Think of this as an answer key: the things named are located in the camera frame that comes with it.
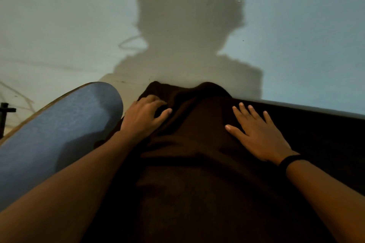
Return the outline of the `person's left hand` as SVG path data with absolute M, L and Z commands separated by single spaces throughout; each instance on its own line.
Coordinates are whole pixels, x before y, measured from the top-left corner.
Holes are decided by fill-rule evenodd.
M 125 112 L 121 134 L 134 145 L 140 143 L 159 128 L 154 127 L 155 113 L 165 105 L 167 103 L 161 99 L 152 103 L 141 103 L 141 99 L 135 101 Z

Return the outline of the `person's right hand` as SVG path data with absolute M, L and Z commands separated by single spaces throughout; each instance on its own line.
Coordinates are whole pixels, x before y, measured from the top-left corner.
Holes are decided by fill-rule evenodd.
M 232 111 L 241 131 L 247 135 L 245 143 L 241 143 L 253 156 L 261 161 L 271 162 L 275 165 L 290 155 L 299 154 L 291 149 L 280 130 L 275 126 L 272 129 L 265 122 L 264 116 L 261 117 L 252 105 L 246 107 L 250 110 L 256 121 L 252 124 L 239 123 L 239 106 L 233 106 Z

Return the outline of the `dark brown cloth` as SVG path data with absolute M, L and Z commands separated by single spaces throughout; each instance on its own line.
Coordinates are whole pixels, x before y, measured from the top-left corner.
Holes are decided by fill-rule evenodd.
M 239 127 L 232 98 L 202 83 L 157 81 L 172 114 L 135 147 L 81 243 L 335 243 L 314 210 L 271 163 L 224 128 Z

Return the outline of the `person's left forearm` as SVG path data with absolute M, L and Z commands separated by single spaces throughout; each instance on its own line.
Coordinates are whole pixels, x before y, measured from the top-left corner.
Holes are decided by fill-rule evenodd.
M 0 212 L 0 243 L 80 243 L 139 139 L 119 131 Z

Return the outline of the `person's right forearm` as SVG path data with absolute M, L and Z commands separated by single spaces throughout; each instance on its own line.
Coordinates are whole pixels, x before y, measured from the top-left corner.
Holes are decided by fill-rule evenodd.
M 365 196 L 305 160 L 289 164 L 286 176 L 338 243 L 365 243 Z

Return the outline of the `black wristband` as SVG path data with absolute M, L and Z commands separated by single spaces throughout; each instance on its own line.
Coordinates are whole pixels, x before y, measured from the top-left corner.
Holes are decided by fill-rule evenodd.
M 278 165 L 280 175 L 286 176 L 286 171 L 289 165 L 295 161 L 306 161 L 306 157 L 301 154 L 290 155 L 284 158 Z

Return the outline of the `blue padded ironing board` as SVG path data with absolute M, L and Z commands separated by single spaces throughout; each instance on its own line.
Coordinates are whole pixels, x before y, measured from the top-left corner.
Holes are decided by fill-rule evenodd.
M 0 143 L 0 212 L 91 152 L 123 114 L 117 89 L 89 83 L 54 100 Z

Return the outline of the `black metal stand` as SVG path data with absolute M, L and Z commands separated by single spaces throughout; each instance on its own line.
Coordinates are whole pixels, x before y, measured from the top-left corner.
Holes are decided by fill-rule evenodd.
M 0 139 L 4 137 L 7 114 L 14 112 L 16 112 L 16 108 L 9 107 L 8 103 L 0 103 Z

